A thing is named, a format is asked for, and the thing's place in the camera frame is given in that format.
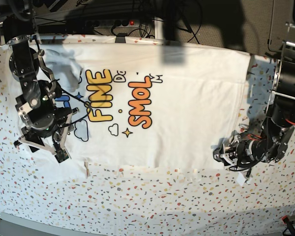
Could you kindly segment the white printed T-shirt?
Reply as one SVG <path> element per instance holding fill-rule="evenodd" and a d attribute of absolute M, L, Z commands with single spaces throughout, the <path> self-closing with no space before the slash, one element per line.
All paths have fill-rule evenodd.
<path fill-rule="evenodd" d="M 44 60 L 78 107 L 58 164 L 39 150 L 36 164 L 61 178 L 85 162 L 110 166 L 221 170 L 213 150 L 236 127 L 250 55 L 213 47 L 82 43 L 43 45 Z"/>

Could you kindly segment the white metal stand post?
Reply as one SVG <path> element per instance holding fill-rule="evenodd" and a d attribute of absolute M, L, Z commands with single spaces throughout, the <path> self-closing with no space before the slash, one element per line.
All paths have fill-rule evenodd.
<path fill-rule="evenodd" d="M 155 39 L 163 40 L 164 39 L 163 20 L 159 17 L 154 17 L 153 22 L 154 22 Z"/>

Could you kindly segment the black table clamp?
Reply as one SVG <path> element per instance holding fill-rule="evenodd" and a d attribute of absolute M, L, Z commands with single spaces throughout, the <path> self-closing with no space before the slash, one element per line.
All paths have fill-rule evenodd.
<path fill-rule="evenodd" d="M 126 38 L 127 34 L 126 33 L 118 33 L 116 35 L 115 43 L 126 43 Z"/>

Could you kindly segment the red clamp bottom right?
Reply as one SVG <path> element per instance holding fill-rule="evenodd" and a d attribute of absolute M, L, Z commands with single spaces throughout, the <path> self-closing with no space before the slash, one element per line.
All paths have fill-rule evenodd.
<path fill-rule="evenodd" d="M 286 225 L 285 230 L 283 231 L 283 236 L 295 236 L 295 228 L 293 223 L 289 220 L 288 216 L 282 217 L 283 223 Z"/>

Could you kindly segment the terrazzo patterned tablecloth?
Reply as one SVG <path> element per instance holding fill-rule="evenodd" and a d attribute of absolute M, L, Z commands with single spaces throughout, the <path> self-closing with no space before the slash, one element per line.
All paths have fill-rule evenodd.
<path fill-rule="evenodd" d="M 115 43 L 113 37 L 48 36 L 43 45 Z M 0 213 L 109 236 L 240 236 L 282 231 L 295 211 L 295 132 L 286 156 L 262 163 L 242 187 L 221 170 L 110 166 L 85 162 L 80 176 L 54 178 L 39 167 L 21 135 L 15 109 L 20 86 L 0 47 Z M 248 72 L 268 79 L 270 58 L 251 56 Z M 248 75 L 235 130 L 247 120 Z"/>

